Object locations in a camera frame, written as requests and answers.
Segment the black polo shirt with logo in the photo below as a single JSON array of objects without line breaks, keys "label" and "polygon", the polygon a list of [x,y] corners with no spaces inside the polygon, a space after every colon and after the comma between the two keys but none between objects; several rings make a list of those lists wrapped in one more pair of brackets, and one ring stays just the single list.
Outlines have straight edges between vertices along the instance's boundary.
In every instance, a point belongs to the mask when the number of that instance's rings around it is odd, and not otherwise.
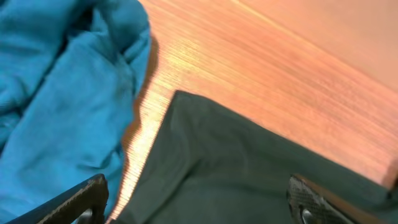
[{"label": "black polo shirt with logo", "polygon": [[291,223],[300,174],[386,223],[397,194],[199,96],[177,91],[118,223]]}]

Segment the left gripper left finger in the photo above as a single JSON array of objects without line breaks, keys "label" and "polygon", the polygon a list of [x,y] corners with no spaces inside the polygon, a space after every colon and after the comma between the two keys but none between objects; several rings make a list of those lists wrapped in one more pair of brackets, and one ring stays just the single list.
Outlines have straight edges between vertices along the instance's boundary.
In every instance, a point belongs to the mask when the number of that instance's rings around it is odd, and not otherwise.
[{"label": "left gripper left finger", "polygon": [[109,197],[103,174],[96,174],[7,224],[104,224]]}]

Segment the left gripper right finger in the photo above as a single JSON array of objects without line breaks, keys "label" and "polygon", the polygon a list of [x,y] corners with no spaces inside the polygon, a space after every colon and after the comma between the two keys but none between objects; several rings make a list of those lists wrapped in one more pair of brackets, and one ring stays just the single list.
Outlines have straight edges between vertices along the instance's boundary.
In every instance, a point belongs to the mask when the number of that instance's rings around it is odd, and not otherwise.
[{"label": "left gripper right finger", "polygon": [[286,193],[289,210],[297,224],[381,224],[361,210],[301,175],[291,175]]}]

